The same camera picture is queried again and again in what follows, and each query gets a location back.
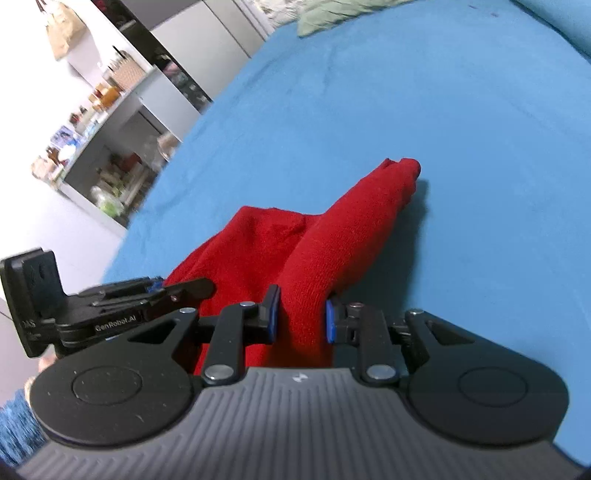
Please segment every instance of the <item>silver screw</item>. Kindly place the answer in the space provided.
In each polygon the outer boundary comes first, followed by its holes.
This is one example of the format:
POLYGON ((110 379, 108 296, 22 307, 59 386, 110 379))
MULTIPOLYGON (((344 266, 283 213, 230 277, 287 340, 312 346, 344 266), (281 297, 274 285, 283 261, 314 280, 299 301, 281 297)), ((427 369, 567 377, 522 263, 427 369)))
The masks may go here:
POLYGON ((390 380, 396 376, 396 369, 389 365, 372 365, 366 370, 369 378, 374 380, 390 380))
POLYGON ((234 369, 229 365, 212 365, 205 369, 205 376, 210 380, 226 380, 234 374, 234 369))

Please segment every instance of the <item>red cloth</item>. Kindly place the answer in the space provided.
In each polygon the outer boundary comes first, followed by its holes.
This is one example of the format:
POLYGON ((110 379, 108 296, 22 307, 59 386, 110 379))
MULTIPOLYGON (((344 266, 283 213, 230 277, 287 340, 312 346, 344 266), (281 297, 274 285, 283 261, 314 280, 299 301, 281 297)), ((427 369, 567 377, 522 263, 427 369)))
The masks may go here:
MULTIPOLYGON (((226 227, 191 253, 167 284, 207 277, 216 284, 200 315, 226 305, 262 301, 281 287, 274 345, 246 349, 246 366, 326 367, 324 304, 358 281, 387 240, 398 212, 410 201, 421 167, 416 160, 384 162, 322 215, 243 207, 226 227)), ((196 373, 205 358, 205 348, 196 373)))

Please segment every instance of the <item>gray ribbed panel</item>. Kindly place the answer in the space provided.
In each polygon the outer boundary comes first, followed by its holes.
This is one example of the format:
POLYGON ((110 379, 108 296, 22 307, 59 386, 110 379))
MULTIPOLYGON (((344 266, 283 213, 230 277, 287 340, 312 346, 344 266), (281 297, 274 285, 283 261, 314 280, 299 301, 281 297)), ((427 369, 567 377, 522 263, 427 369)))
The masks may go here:
POLYGON ((580 469, 549 443, 478 450, 417 423, 391 390, 346 369, 251 368, 208 388, 157 439, 109 452, 50 442, 21 467, 30 480, 558 480, 580 469), (294 377, 308 378, 301 383, 294 377))

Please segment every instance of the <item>green pillow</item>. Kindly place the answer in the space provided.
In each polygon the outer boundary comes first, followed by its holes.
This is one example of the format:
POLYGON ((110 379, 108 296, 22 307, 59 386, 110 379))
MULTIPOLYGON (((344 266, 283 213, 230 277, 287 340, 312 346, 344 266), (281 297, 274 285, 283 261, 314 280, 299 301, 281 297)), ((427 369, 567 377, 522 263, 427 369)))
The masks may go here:
POLYGON ((304 4, 300 15, 297 34, 305 37, 318 30, 328 30, 358 15, 408 1, 410 0, 309 0, 304 4))

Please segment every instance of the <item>blue fabric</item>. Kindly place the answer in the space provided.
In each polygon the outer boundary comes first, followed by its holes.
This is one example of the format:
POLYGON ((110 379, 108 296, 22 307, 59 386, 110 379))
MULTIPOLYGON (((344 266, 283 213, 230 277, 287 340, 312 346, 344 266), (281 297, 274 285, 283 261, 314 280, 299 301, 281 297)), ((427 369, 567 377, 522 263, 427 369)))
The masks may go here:
POLYGON ((45 444, 45 437, 18 390, 14 399, 0 409, 0 459, 17 467, 45 444))
POLYGON ((517 0, 560 30, 573 45, 591 55, 591 2, 589 0, 517 0))
POLYGON ((509 0, 425 0, 273 34, 163 172, 106 280, 167 275, 242 205, 325 211, 382 159, 423 166, 351 297, 420 306, 570 390, 591 462, 591 65, 509 0))

